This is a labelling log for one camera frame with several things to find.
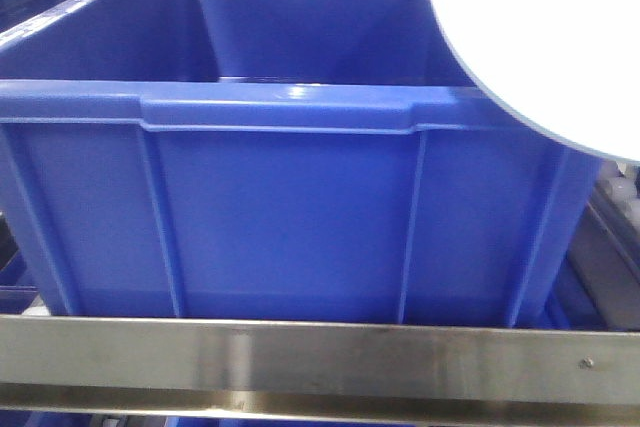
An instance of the stainless steel rail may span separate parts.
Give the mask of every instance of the stainless steel rail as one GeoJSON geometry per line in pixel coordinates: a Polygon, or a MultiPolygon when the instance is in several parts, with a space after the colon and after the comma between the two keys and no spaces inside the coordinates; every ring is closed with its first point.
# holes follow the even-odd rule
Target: stainless steel rail
{"type": "Polygon", "coordinates": [[[0,407],[640,425],[640,334],[0,316],[0,407]]]}

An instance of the screw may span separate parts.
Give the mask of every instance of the screw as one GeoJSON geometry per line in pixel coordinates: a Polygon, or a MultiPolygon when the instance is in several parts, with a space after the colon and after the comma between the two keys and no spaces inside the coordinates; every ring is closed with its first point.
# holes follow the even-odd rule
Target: screw
{"type": "Polygon", "coordinates": [[[578,362],[578,366],[581,369],[593,369],[594,365],[595,365],[595,362],[591,357],[585,357],[580,362],[578,362]]]}

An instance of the metal shelf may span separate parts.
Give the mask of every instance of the metal shelf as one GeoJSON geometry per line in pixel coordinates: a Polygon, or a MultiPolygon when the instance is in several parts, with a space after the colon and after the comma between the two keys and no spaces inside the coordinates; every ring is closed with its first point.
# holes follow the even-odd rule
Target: metal shelf
{"type": "Polygon", "coordinates": [[[0,407],[640,425],[640,334],[0,317],[0,407]]]}

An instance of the white disc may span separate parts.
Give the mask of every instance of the white disc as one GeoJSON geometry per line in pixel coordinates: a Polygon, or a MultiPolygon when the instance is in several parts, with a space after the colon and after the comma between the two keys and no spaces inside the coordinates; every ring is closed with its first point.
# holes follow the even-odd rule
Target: white disc
{"type": "Polygon", "coordinates": [[[640,162],[640,0],[431,0],[478,86],[533,128],[640,162]]]}

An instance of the metal frame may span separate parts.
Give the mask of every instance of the metal frame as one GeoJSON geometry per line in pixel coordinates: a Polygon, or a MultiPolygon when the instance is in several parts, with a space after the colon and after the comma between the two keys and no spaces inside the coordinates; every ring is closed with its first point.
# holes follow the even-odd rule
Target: metal frame
{"type": "Polygon", "coordinates": [[[0,407],[640,425],[640,334],[0,316],[0,407]]]}

